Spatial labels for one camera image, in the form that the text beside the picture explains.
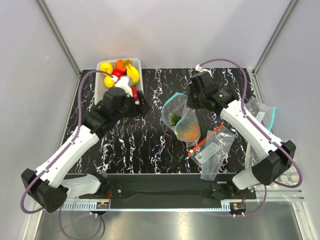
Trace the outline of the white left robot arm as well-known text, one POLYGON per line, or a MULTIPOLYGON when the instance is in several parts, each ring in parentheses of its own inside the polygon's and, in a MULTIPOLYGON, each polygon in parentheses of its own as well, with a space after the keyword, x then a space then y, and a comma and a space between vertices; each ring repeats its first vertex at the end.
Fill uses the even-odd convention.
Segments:
POLYGON ((107 90, 101 101, 86 112, 69 139, 35 170, 25 169, 21 180, 24 196, 29 195, 42 209, 52 213, 66 200, 86 194, 103 198, 108 186, 97 173, 66 181, 64 178, 79 158, 122 118, 144 117, 150 106, 141 90, 121 86, 107 90))

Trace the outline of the white plastic fruit basket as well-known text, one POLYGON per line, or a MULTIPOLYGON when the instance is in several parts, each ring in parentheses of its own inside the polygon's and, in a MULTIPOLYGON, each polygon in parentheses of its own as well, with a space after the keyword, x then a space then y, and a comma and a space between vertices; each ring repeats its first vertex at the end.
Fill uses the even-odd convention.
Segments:
MULTIPOLYGON (((144 91, 144 86, 143 86, 141 61, 138 58, 132 58, 132 57, 129 57, 128 59, 132 62, 132 65, 139 71, 140 79, 139 79, 138 83, 135 85, 135 88, 138 91, 142 91, 144 93, 145 91, 144 91)), ((117 60, 118 59, 109 59, 109 60, 100 61, 97 64, 96 69, 99 70, 100 65, 104 62, 109 62, 113 66, 113 68, 115 68, 115 64, 116 64, 117 60)), ((104 83, 104 78, 105 78, 105 75, 102 73, 97 72, 95 75, 95 88, 94 88, 94 104, 95 105, 97 105, 98 102, 103 99, 104 93, 108 90, 108 88, 106 87, 106 85, 104 83)))

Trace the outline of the teal zipper clear bag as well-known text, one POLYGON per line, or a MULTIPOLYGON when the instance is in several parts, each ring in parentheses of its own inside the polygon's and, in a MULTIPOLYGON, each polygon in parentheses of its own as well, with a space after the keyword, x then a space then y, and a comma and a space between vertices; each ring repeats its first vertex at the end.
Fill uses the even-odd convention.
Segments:
POLYGON ((198 143, 201 131, 196 112, 187 107, 187 100, 186 94, 176 92, 164 103, 161 117, 179 141, 192 147, 198 143))

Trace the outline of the toy pineapple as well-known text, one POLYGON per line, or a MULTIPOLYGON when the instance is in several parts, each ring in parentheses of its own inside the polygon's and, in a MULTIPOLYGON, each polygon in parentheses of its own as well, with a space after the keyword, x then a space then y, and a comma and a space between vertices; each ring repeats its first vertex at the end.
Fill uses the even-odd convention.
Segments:
POLYGON ((172 113, 169 116, 169 124, 174 127, 174 133, 177 138, 184 142, 194 142, 200 137, 200 127, 195 119, 185 117, 177 113, 172 113))

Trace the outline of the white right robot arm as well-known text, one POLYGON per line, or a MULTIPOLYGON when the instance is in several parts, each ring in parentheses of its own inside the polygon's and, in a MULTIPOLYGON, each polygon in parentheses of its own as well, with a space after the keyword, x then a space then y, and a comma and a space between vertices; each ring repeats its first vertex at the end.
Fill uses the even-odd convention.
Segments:
POLYGON ((292 166, 296 145, 291 140, 282 141, 267 130, 246 110, 231 88, 216 87, 207 71, 192 75, 190 80, 187 107, 206 109, 228 122, 253 147, 260 160, 229 180, 230 197, 239 198, 253 185, 269 186, 292 166))

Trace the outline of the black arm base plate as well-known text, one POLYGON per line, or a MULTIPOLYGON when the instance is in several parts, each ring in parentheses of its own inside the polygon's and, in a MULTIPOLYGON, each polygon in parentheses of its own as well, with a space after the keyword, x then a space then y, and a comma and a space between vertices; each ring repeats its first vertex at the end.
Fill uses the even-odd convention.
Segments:
POLYGON ((199 173, 109 174, 112 209, 216 209, 221 201, 256 200, 254 190, 228 193, 232 173, 220 173, 214 181, 199 173))

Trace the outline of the red toy apple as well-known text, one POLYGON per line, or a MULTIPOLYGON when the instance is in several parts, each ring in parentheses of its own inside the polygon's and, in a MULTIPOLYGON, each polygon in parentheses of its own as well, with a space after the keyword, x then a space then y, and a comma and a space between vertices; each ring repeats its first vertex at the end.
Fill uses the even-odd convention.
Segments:
POLYGON ((118 69, 114 69, 113 72, 112 72, 112 75, 120 78, 122 76, 125 76, 126 75, 126 72, 123 72, 123 71, 120 71, 118 69))

